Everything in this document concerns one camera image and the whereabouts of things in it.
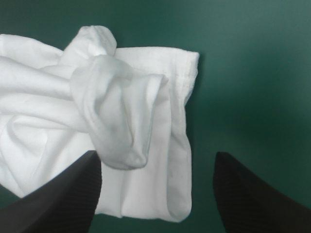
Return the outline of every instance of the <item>dark green surface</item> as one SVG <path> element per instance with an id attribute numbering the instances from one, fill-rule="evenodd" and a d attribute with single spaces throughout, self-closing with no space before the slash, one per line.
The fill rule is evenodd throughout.
<path id="1" fill-rule="evenodd" d="M 212 192 L 219 150 L 311 207 L 311 1 L 10 0 L 0 7 L 0 33 L 61 49 L 91 24 L 110 28 L 119 47 L 201 54 L 187 105 L 191 215 L 180 224 L 101 215 L 91 233 L 225 232 Z"/>

